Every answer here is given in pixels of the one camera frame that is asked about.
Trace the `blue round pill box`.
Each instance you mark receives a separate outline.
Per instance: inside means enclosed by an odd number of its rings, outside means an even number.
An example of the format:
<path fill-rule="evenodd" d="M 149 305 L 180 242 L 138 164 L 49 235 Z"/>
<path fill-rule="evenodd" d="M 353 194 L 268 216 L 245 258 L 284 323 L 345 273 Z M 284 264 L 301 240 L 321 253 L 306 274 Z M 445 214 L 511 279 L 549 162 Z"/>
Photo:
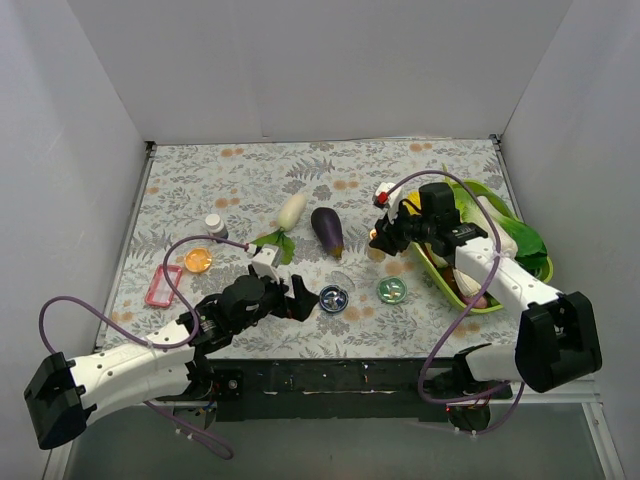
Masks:
<path fill-rule="evenodd" d="M 348 293 L 337 285 L 328 285 L 319 293 L 319 305 L 330 314 L 337 314 L 346 309 L 349 303 Z"/>

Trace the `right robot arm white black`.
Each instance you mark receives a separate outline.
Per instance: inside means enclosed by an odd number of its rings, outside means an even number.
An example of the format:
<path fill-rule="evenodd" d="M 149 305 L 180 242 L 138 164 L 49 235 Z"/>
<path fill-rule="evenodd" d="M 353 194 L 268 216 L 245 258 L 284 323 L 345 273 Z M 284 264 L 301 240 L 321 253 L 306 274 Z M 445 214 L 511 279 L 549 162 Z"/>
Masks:
<path fill-rule="evenodd" d="M 495 236 L 462 221 L 448 184 L 423 185 L 419 197 L 418 207 L 408 207 L 400 186 L 377 188 L 373 202 L 385 214 L 371 247 L 395 255 L 412 243 L 430 245 L 457 270 L 486 281 L 487 292 L 519 322 L 515 344 L 486 344 L 455 356 L 452 383 L 460 395 L 475 397 L 490 381 L 522 382 L 544 393 L 601 369 L 594 311 L 585 295 L 565 294 L 499 254 Z"/>

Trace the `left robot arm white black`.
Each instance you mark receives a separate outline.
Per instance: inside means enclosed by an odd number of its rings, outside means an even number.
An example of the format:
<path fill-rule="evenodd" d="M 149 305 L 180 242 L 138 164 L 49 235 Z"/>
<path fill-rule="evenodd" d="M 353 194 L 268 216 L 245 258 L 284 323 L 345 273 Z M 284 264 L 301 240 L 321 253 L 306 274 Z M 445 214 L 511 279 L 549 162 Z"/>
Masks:
<path fill-rule="evenodd" d="M 97 420 L 138 403 L 205 398 L 222 384 L 207 364 L 208 354 L 267 316 L 303 322 L 318 301 L 298 275 L 289 284 L 242 275 L 141 343 L 72 359 L 49 354 L 24 391 L 39 448 L 62 446 Z"/>

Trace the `green round pill box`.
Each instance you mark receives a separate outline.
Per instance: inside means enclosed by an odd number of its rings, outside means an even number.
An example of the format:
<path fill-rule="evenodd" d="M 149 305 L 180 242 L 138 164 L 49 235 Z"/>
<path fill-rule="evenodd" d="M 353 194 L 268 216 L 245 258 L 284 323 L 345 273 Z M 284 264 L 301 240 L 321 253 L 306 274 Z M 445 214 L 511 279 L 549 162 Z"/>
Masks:
<path fill-rule="evenodd" d="M 381 279 L 377 284 L 377 295 L 385 304 L 402 303 L 407 296 L 406 283 L 397 276 L 389 276 Z"/>

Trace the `purple eggplant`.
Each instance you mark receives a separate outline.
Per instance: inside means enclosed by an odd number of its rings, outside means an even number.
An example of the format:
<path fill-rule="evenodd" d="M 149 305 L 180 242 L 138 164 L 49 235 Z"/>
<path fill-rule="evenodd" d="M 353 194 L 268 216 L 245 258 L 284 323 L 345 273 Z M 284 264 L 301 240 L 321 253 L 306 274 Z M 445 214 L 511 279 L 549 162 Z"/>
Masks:
<path fill-rule="evenodd" d="M 337 212 L 328 207 L 314 209 L 311 226 L 325 252 L 340 260 L 344 251 L 344 237 Z"/>

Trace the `celery stalks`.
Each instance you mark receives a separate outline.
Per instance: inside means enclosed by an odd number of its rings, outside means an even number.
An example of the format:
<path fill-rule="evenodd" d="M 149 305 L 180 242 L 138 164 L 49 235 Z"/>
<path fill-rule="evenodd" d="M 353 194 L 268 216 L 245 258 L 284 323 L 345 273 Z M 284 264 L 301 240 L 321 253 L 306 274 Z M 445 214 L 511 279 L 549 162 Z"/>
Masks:
<path fill-rule="evenodd" d="M 458 189 L 464 186 L 464 181 L 458 176 L 451 173 L 445 164 L 441 165 L 441 171 L 443 172 L 445 183 L 452 189 Z"/>

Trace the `green vegetable basket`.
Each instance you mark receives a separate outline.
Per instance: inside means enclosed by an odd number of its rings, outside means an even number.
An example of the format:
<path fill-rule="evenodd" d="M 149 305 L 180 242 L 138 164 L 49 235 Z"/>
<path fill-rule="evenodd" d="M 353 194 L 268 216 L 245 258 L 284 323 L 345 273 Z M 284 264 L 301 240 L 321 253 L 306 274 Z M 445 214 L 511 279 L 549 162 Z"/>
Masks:
<path fill-rule="evenodd" d="M 467 180 L 464 185 L 446 179 L 451 187 L 455 205 L 464 223 L 474 223 L 490 237 L 500 236 L 501 251 L 514 259 L 535 278 L 548 282 L 553 275 L 542 237 L 515 216 L 496 193 L 484 184 Z M 415 243 L 414 250 L 421 257 L 430 278 L 449 302 L 462 310 L 480 290 L 480 284 L 450 266 L 437 256 L 430 245 Z"/>

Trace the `white radish with leaves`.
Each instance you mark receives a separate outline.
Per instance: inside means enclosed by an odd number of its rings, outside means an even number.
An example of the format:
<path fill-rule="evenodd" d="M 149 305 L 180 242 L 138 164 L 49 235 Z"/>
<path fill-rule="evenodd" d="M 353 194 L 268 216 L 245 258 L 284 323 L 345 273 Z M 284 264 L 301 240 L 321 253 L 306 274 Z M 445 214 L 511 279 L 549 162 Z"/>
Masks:
<path fill-rule="evenodd" d="M 288 233 L 297 225 L 306 208 L 307 198 L 304 194 L 297 193 L 291 196 L 280 209 L 276 219 L 276 229 L 253 241 L 258 247 L 272 245 L 281 251 L 281 263 L 291 263 L 295 252 L 295 242 Z"/>

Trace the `orange round pill box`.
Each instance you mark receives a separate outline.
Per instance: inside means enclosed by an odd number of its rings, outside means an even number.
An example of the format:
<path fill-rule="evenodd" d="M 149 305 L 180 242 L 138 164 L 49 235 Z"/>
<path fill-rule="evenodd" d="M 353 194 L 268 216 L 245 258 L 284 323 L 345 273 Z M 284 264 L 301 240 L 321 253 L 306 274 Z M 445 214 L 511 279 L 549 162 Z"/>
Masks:
<path fill-rule="evenodd" d="M 184 265 L 191 273 L 204 273 L 211 267 L 212 263 L 213 256 L 207 248 L 194 248 L 184 256 Z"/>

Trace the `white blue pill bottle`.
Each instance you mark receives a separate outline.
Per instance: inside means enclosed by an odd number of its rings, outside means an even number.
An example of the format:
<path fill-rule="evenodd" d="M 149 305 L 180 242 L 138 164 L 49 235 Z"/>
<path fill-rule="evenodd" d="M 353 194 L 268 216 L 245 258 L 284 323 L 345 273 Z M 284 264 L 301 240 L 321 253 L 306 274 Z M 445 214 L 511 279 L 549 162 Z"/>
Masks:
<path fill-rule="evenodd" d="M 227 226 L 222 217 L 216 213 L 207 215 L 204 219 L 208 233 L 217 238 L 227 239 L 229 236 Z"/>

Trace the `green bok choy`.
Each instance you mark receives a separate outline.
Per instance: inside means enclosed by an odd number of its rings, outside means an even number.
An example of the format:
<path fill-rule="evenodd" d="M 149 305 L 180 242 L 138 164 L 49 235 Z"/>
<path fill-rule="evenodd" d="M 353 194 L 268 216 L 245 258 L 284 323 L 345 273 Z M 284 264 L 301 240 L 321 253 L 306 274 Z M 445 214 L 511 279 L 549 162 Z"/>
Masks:
<path fill-rule="evenodd" d="M 515 241 L 517 246 L 515 260 L 523 268 L 537 271 L 546 264 L 548 256 L 546 245 L 533 228 L 505 215 L 501 215 L 497 223 Z"/>

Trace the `pink rectangular pill box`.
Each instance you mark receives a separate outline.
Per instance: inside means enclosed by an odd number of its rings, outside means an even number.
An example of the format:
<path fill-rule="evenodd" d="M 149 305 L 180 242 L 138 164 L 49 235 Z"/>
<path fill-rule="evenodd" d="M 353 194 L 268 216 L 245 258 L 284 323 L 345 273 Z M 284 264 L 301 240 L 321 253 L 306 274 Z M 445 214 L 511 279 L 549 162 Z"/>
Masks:
<path fill-rule="evenodd" d="M 178 286 L 183 270 L 178 265 L 168 265 L 167 272 L 171 282 Z M 171 289 L 164 275 L 162 265 L 159 265 L 151 280 L 149 289 L 144 297 L 146 305 L 157 308 L 168 308 L 175 297 L 175 292 Z"/>

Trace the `floral table mat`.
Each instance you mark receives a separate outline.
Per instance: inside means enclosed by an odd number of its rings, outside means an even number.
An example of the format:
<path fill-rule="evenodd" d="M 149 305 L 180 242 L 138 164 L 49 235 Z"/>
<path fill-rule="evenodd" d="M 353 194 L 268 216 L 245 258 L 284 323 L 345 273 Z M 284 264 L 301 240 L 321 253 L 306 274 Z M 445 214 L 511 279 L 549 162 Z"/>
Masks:
<path fill-rule="evenodd" d="M 276 229 L 284 203 L 297 193 L 307 209 L 326 206 L 341 220 L 345 250 L 328 256 L 303 214 L 290 233 L 295 252 L 283 277 L 302 276 L 319 292 L 329 274 L 348 275 L 356 288 L 339 314 L 316 309 L 304 322 L 270 317 L 236 336 L 221 351 L 229 359 L 336 359 L 443 356 L 479 344 L 511 344 L 517 321 L 505 311 L 460 318 L 439 290 L 414 249 L 389 257 L 368 247 L 380 211 L 372 197 L 380 183 L 404 181 L 404 192 L 443 177 L 441 165 L 459 178 L 508 197 L 496 147 L 489 140 L 368 140 L 244 145 L 178 145 L 156 149 L 144 184 L 136 223 L 119 284 L 111 303 L 112 325 L 97 344 L 110 349 L 129 335 L 145 336 L 184 313 L 189 305 L 218 293 L 244 274 L 248 258 L 240 244 Z M 211 267 L 185 273 L 180 296 L 169 308 L 144 302 L 156 268 L 164 258 L 182 264 L 200 246 L 204 219 L 216 213 L 227 225 L 228 244 L 211 244 Z M 407 286 L 402 303 L 383 303 L 378 282 L 389 276 Z"/>

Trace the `black front rail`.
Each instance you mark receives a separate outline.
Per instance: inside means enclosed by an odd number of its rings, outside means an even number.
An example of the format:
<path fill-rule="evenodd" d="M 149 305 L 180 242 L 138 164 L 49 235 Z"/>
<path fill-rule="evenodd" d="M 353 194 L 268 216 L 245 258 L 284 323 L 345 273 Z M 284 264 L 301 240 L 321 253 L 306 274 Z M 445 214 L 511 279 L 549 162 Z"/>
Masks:
<path fill-rule="evenodd" d="M 210 379 L 162 399 L 215 404 L 216 420 L 405 418 L 445 422 L 446 407 L 424 402 L 424 361 L 398 359 L 211 359 Z"/>

